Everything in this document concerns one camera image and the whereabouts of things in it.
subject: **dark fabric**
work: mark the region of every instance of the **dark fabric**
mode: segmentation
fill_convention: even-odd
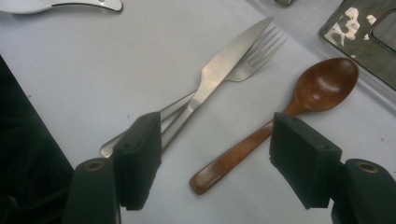
[[[70,186],[73,172],[0,56],[0,196],[28,207]]]

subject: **knife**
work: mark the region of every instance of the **knife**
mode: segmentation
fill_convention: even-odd
[[[192,113],[216,89],[222,80],[227,77],[270,22],[271,19],[267,18],[249,27],[203,68],[201,71],[201,83],[197,92],[192,96],[185,109],[163,131],[163,152],[191,117]]]

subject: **white tabletop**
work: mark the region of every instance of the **white tabletop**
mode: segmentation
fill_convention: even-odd
[[[281,111],[306,68],[341,55],[318,35],[341,0],[123,4],[121,14],[84,6],[0,12],[0,54],[74,167],[100,157],[100,146],[141,115],[195,90],[205,64],[253,23],[274,15],[289,40],[254,77],[213,93],[164,153],[143,210],[122,209],[122,222],[332,223],[332,204],[304,209],[269,161],[269,140],[205,195],[189,180]],[[396,178],[393,97],[361,71],[342,104],[299,118],[343,149],[342,161],[373,161]]]

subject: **fork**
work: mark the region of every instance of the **fork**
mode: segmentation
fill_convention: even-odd
[[[235,65],[233,70],[224,78],[224,81],[241,82],[256,73],[263,65],[265,65],[274,54],[280,49],[280,47],[287,40],[280,34],[279,31],[272,34],[276,29],[274,26],[269,31],[265,32],[260,36],[242,59]],[[187,94],[183,98],[175,101],[169,106],[165,107],[160,111],[161,121],[166,120],[171,115],[175,114],[181,108],[183,108],[189,102],[190,98],[195,94],[195,91]],[[110,157],[113,153],[113,147],[119,142],[124,133],[117,135],[111,140],[104,143],[100,148],[100,153],[103,157]]]

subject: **white plastic spoon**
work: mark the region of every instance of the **white plastic spoon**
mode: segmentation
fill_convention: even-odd
[[[120,0],[0,0],[0,11],[13,14],[30,14],[66,5],[85,5],[122,11]]]

